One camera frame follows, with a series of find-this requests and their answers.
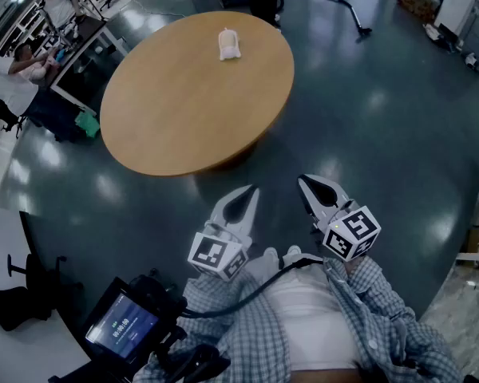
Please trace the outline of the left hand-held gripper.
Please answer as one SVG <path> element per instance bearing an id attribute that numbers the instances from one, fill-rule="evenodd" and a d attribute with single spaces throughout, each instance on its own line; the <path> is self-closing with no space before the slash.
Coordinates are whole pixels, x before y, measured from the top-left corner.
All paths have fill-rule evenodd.
<path id="1" fill-rule="evenodd" d="M 211 218 L 192 241 L 188 263 L 201 274 L 230 282 L 247 264 L 249 236 L 260 190 L 252 184 L 237 188 L 218 200 Z"/>

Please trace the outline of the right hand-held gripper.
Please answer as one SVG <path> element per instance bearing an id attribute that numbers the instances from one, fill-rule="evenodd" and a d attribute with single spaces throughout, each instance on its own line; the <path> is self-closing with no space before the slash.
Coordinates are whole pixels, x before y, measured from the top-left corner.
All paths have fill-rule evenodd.
<path id="1" fill-rule="evenodd" d="M 338 183 L 323 176 L 302 174 L 297 185 L 306 212 L 318 220 L 326 249 L 349 262 L 372 247 L 382 228 L 367 206 L 360 207 Z M 336 211 L 326 215 L 323 210 Z"/>

